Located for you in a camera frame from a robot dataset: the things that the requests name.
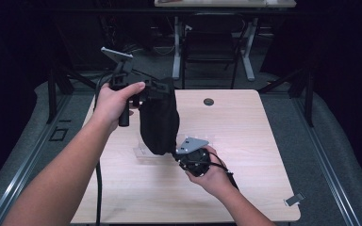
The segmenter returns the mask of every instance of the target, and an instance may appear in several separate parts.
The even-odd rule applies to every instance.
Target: metal piece
[[[181,54],[180,54],[180,24],[178,17],[174,18],[174,64],[173,64],[173,79],[180,78]]]
[[[289,199],[287,200],[284,200],[284,203],[287,205],[287,206],[292,206],[294,204],[300,204],[300,201],[304,200],[305,199],[305,196],[302,195],[302,193],[299,193],[299,194],[296,194],[292,197],[290,197]]]
[[[177,154],[192,153],[192,152],[204,147],[207,144],[208,144],[207,140],[187,137],[184,140],[184,142],[182,143],[181,147],[179,149],[175,150],[175,152]]]
[[[101,51],[116,63],[120,63],[121,61],[132,60],[134,58],[132,55],[120,53],[111,49],[107,49],[105,47],[102,47]]]
[[[321,171],[324,175],[325,180],[327,181],[332,194],[336,200],[337,206],[339,207],[340,213],[342,214],[346,225],[361,225],[360,221],[358,220],[348,197],[345,194],[345,190],[343,189],[342,185],[340,184],[337,175],[334,172],[334,168],[332,167],[330,161],[328,160],[328,156],[321,145],[319,138],[317,137],[315,127],[311,127],[308,123],[305,123],[305,116],[304,116],[304,107],[303,104],[300,103],[296,99],[291,99],[294,103],[294,106],[297,109],[298,115],[300,116],[301,120],[304,122],[304,128],[306,129],[308,135],[310,136],[313,146],[314,146],[314,154],[319,162]]]
[[[245,67],[246,76],[248,77],[248,81],[255,81],[254,71],[252,69],[252,64],[249,59],[249,54],[251,53],[252,43],[255,38],[255,31],[257,29],[257,18],[254,18],[252,22],[248,24],[247,35],[248,39],[246,41],[245,51],[242,51],[242,60],[243,66]]]
[[[39,137],[34,150],[25,158],[22,166],[20,166],[13,180],[10,182],[5,194],[0,200],[0,225],[5,219],[6,214],[10,207],[17,200],[17,197],[22,192],[23,188],[25,188],[25,184],[30,176],[32,170],[34,169],[37,161],[41,155],[43,144],[49,138],[49,135],[56,128],[56,124],[58,123],[58,118],[63,113],[65,106],[70,102],[72,96],[64,95],[62,99],[58,103],[58,113],[53,118],[50,124],[46,124],[45,128],[42,131],[41,136]]]

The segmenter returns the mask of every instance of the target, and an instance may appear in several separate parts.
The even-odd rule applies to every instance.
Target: person's left hand
[[[98,102],[93,113],[93,117],[105,121],[110,125],[110,132],[119,125],[119,118],[123,113],[125,104],[128,105],[128,98],[140,93],[145,89],[145,83],[139,82],[128,87],[115,91],[105,83],[99,92]]]

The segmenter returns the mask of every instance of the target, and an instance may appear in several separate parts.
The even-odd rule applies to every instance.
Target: table leg
[[[252,43],[254,42],[256,29],[257,29],[257,18],[254,18],[252,22],[248,23],[248,30],[246,32],[248,39],[246,41],[245,50],[241,52],[246,76],[248,77],[248,81],[251,82],[255,81],[255,75],[254,75],[254,70],[252,69],[251,60],[249,59],[249,54],[252,49]]]
[[[180,54],[180,29],[178,17],[174,18],[174,64],[173,64],[173,79],[180,78],[181,69],[181,54]]]

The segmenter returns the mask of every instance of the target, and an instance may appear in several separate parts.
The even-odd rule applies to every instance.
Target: black curtain
[[[332,3],[299,1],[301,8]],[[346,8],[333,25],[330,42],[321,51],[315,73],[315,91],[328,104],[344,129],[362,168],[362,1],[338,1]],[[301,68],[308,59],[328,20],[288,19],[276,34],[263,63],[262,72],[285,76]]]
[[[23,132],[36,103],[34,86],[39,79],[32,77],[30,69],[19,63],[20,55],[28,56],[28,48],[20,48],[22,39],[17,33],[22,28],[18,18],[0,18],[0,169]]]

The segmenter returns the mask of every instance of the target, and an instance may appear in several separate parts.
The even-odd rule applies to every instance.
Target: forearm
[[[217,198],[227,208],[238,226],[274,225],[233,187],[227,189],[227,192],[217,196]]]
[[[7,225],[67,225],[80,204],[110,130],[91,120],[31,182],[13,205]]]

